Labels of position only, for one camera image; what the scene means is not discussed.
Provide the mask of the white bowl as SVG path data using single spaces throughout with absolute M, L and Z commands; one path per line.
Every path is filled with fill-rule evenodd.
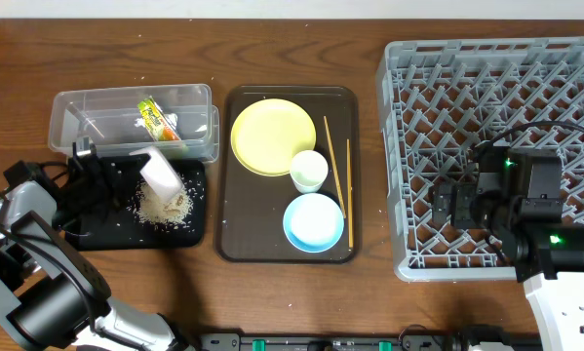
M 140 170 L 140 174 L 164 204 L 182 190 L 183 182 L 164 154 L 155 146 L 149 146 L 129 153 L 130 156 L 148 155 L 149 160 Z

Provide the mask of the pile of rice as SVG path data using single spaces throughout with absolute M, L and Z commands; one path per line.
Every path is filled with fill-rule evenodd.
M 193 200 L 184 189 L 164 202 L 144 180 L 137 185 L 134 213 L 141 223 L 179 227 L 186 223 L 193 207 Z

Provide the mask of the green snack wrapper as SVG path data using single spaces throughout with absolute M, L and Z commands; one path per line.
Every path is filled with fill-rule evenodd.
M 142 117 L 143 127 L 154 141 L 179 141 L 177 116 L 165 113 L 153 97 L 148 97 L 137 104 Z

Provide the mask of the light blue bowl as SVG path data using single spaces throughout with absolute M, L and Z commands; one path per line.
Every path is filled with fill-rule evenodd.
M 283 214 L 283 230 L 298 250 L 318 254 L 330 250 L 342 236 L 344 218 L 329 196 L 308 193 L 290 202 Z

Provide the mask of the white cup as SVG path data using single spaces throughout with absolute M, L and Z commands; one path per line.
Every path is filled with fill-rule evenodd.
M 290 176 L 295 188 L 300 193 L 317 192 L 329 173 L 326 158 L 314 150 L 297 153 L 290 166 Z

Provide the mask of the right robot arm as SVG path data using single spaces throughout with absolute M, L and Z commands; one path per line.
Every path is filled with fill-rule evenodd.
M 431 192 L 432 219 L 501 242 L 545 350 L 584 350 L 584 225 L 562 220 L 562 160 L 552 150 L 478 146 L 478 176 Z

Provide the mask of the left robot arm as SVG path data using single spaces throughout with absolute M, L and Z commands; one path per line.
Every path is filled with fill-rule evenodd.
M 24 350 L 199 350 L 161 314 L 113 298 L 93 265 L 54 227 L 64 212 L 120 203 L 123 185 L 148 162 L 145 155 L 74 157 L 58 186 L 46 164 L 19 161 L 0 190 L 0 326 Z

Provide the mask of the black waste tray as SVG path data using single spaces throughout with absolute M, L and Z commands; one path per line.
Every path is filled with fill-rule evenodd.
M 115 210 L 106 204 L 65 225 L 65 240 L 79 251 L 180 249 L 200 243 L 205 232 L 205 166 L 196 160 L 173 160 L 171 166 L 183 182 L 181 205 L 168 214 L 139 173 L 133 157 L 108 157 L 117 167 L 127 190 L 125 205 Z

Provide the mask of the grey dishwasher rack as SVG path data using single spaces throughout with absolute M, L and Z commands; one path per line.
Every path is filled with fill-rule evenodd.
M 431 188 L 472 180 L 471 149 L 498 134 L 560 156 L 563 218 L 584 225 L 584 37 L 395 41 L 376 88 L 399 279 L 514 278 L 496 238 L 431 218 Z

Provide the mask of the clear plastic bin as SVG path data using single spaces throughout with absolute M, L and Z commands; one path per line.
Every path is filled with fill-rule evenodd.
M 176 116 L 179 141 L 156 141 L 147 132 L 137 108 L 147 98 Z M 214 163 L 219 156 L 219 112 L 206 84 L 61 92 L 53 103 L 49 148 L 70 157 L 73 142 L 81 137 L 88 137 L 101 157 L 155 146 L 169 160 Z

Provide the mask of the right wooden chopstick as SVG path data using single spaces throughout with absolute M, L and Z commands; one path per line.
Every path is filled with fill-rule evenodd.
M 354 214 L 353 214 L 353 183 L 352 183 L 352 162 L 351 162 L 351 142 L 346 139 L 346 180 L 347 180 L 347 219 L 348 219 L 348 248 L 354 249 Z

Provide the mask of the wooden chopstick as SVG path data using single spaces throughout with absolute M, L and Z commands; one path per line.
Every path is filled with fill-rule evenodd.
M 333 172 L 333 176 L 334 176 L 334 182 L 335 182 L 338 203 L 339 203 L 339 207 L 341 209 L 343 218 L 345 219 L 346 218 L 346 210 L 345 210 L 345 204 L 344 204 L 344 200 L 343 200 L 341 184 L 340 184 L 340 180 L 339 180 L 339 172 L 338 172 L 338 168 L 337 168 L 337 164 L 336 164 L 336 157 L 335 157 L 335 153 L 334 153 L 329 122 L 328 122 L 328 118 L 326 115 L 323 116 L 323 119 L 324 119 L 325 131 L 326 131 L 326 136 L 327 136 L 329 154 L 330 154 L 330 158 L 331 158 L 331 167 L 332 167 L 332 172 Z
M 353 214 L 353 183 L 352 183 L 352 162 L 351 162 L 351 142 L 346 139 L 346 180 L 347 180 L 347 219 L 348 219 L 348 248 L 354 249 L 354 214 Z

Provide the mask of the left wooden chopstick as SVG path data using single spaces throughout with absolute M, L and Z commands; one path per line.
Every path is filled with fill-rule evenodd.
M 326 136 L 327 136 L 329 154 L 330 154 L 330 158 L 331 158 L 331 167 L 332 167 L 332 172 L 333 172 L 333 176 L 334 176 L 334 182 L 335 182 L 338 203 L 339 203 L 339 207 L 341 209 L 343 218 L 345 219 L 346 218 L 346 210 L 345 210 L 345 204 L 344 204 L 344 200 L 343 200 L 341 184 L 340 184 L 340 180 L 339 180 L 339 172 L 338 172 L 338 168 L 337 168 L 337 164 L 336 164 L 336 157 L 335 157 L 335 153 L 334 153 L 329 122 L 328 122 L 328 118 L 326 115 L 323 116 L 323 119 L 324 119 L 325 131 L 326 131 Z

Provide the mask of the dark brown tray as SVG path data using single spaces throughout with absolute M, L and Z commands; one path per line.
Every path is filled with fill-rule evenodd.
M 346 139 L 351 142 L 354 249 L 348 248 L 348 219 L 341 238 L 322 253 L 296 249 L 283 230 L 283 214 L 300 193 L 289 175 L 257 175 L 242 166 L 231 149 L 230 134 L 240 112 L 254 102 L 281 98 L 300 105 L 311 116 L 317 132 L 315 149 L 330 162 L 323 116 L 331 138 L 347 213 Z M 282 264 L 343 264 L 362 247 L 361 171 L 359 166 L 359 108 L 356 95 L 337 86 L 239 86 L 225 101 L 224 151 L 221 156 L 217 200 L 217 252 L 231 262 Z M 338 203 L 333 172 L 319 190 Z

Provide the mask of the yellow plate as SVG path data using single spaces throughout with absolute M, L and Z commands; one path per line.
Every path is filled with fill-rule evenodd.
M 317 132 L 311 116 L 300 105 L 267 98 L 240 112 L 230 141 L 234 156 L 247 170 L 260 176 L 284 176 L 297 153 L 314 149 Z

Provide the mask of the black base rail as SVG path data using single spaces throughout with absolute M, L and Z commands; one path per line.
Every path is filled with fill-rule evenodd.
M 206 333 L 208 351 L 542 351 L 540 338 L 509 334 L 490 325 L 468 326 L 444 334 L 413 324 L 395 334 L 247 334 L 241 331 Z

